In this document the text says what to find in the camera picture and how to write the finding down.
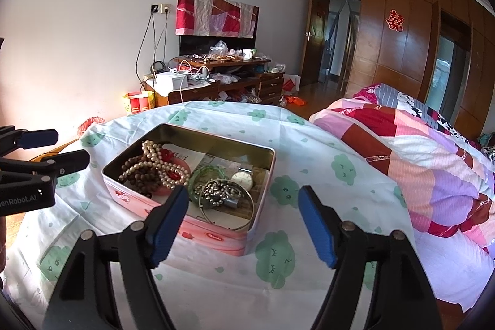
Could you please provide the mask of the person's left hand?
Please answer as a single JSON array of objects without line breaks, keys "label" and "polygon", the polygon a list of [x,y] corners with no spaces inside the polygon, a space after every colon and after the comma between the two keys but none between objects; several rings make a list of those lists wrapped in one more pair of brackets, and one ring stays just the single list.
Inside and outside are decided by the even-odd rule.
[{"label": "person's left hand", "polygon": [[6,265],[7,224],[5,217],[0,217],[0,272]]}]

